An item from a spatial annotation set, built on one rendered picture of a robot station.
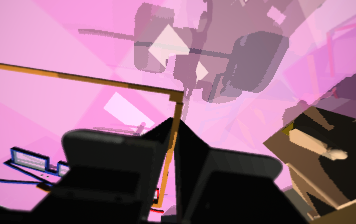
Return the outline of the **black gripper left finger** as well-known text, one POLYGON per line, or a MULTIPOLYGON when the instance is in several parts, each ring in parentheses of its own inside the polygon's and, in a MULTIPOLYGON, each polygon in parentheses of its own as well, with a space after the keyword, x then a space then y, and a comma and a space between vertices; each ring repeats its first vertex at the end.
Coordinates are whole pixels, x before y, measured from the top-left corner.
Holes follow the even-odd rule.
POLYGON ((169 117, 140 136, 92 129, 70 130, 61 138, 69 170, 80 165, 140 173, 142 220, 148 220, 168 150, 172 123, 173 117, 169 117))

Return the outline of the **white rectangular block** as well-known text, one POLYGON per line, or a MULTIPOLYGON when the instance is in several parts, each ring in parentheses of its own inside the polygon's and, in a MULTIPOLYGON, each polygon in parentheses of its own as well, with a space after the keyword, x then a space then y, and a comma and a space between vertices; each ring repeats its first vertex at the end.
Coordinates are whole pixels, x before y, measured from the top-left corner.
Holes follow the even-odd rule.
POLYGON ((161 221, 160 222, 177 223, 176 215, 161 216, 161 221))

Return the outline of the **brown tortoiseshell glasses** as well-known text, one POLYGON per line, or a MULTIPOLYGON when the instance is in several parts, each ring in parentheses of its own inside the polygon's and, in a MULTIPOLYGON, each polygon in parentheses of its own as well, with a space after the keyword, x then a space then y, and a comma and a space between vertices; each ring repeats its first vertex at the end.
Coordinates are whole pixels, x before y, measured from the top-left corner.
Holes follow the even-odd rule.
MULTIPOLYGON (((76 75, 76 74, 70 74, 70 73, 56 72, 56 71, 50 71, 50 70, 43 70, 43 69, 37 69, 37 68, 30 68, 30 67, 24 67, 24 66, 17 66, 17 65, 11 65, 11 64, 3 64, 3 63, 0 63, 0 69, 35 74, 35 75, 49 76, 49 77, 55 77, 55 78, 62 78, 62 79, 68 79, 68 80, 82 81, 82 82, 88 82, 88 83, 102 84, 102 85, 108 85, 108 86, 115 86, 115 87, 121 87, 121 88, 135 89, 135 90, 141 90, 141 91, 148 91, 148 92, 154 92, 154 93, 168 94, 169 101, 176 102, 176 105, 175 105, 175 110, 174 110, 172 129, 171 129, 170 140, 169 140, 169 145, 168 145, 168 150, 167 150, 166 160, 165 160, 165 165, 164 165, 164 171, 163 171, 163 176, 162 176, 159 199, 154 199, 154 201, 152 203, 152 207, 156 207, 156 208, 162 207, 162 202, 163 202, 163 198, 164 198, 164 193, 165 193, 165 188, 166 188, 168 173, 169 173, 169 171, 168 171, 169 164, 171 163, 171 160, 172 160, 174 146, 175 146, 176 137, 177 137, 177 132, 178 132, 179 123, 180 123, 180 118, 181 118, 182 109, 183 109, 182 101, 183 101, 184 91, 155 87, 155 86, 148 86, 148 85, 142 85, 142 84, 135 84, 135 83, 129 83, 129 82, 115 81, 115 80, 109 80, 109 79, 102 79, 102 78, 96 78, 96 77, 89 77, 89 76, 83 76, 83 75, 76 75)), ((51 192, 50 188, 52 186, 49 186, 49 185, 41 182, 38 185, 36 185, 36 187, 49 193, 49 192, 51 192)))

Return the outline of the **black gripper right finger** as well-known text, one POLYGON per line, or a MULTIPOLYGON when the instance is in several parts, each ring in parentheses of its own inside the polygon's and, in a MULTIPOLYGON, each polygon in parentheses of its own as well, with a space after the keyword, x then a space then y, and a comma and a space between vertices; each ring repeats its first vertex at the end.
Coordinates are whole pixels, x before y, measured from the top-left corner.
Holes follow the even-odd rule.
POLYGON ((275 181, 283 164, 269 155, 211 147, 180 119, 174 169, 177 223, 191 224, 190 218, 211 172, 264 176, 275 181))

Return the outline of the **beige flat panel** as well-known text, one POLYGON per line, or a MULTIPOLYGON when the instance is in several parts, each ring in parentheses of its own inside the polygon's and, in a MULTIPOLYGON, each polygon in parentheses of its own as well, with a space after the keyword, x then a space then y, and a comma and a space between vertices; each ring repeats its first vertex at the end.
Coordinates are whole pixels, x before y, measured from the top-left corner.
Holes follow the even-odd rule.
POLYGON ((307 212, 313 210, 312 207, 293 189, 283 192, 292 204, 298 209, 303 217, 309 222, 312 219, 307 215, 307 212))

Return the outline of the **blue glasses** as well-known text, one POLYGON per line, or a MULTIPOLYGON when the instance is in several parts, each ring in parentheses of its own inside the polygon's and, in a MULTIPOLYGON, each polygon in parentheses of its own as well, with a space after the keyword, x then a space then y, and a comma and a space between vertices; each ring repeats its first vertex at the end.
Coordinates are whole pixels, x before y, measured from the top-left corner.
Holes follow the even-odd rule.
POLYGON ((63 175, 65 175, 68 171, 69 171, 69 167, 68 167, 68 163, 59 161, 57 163, 57 171, 49 169, 50 167, 50 158, 43 156, 43 155, 39 155, 33 152, 29 152, 20 148, 16 148, 13 147, 10 149, 11 150, 11 156, 12 158, 2 162, 4 165, 7 165, 13 169, 16 169, 26 175, 29 175, 39 181, 24 181, 24 180, 6 180, 6 179, 0 179, 1 183, 15 183, 15 184, 34 184, 34 185, 38 185, 39 183, 41 183, 40 181, 42 181, 43 183, 53 186, 56 182, 50 182, 44 178, 41 178, 43 176, 40 175, 41 177, 28 172, 18 166, 22 166, 25 168, 29 168, 29 169, 33 169, 36 171, 40 171, 43 173, 47 173, 50 175, 54 175, 54 176, 58 176, 58 177, 62 177, 63 175), (15 166, 18 165, 18 166, 15 166))

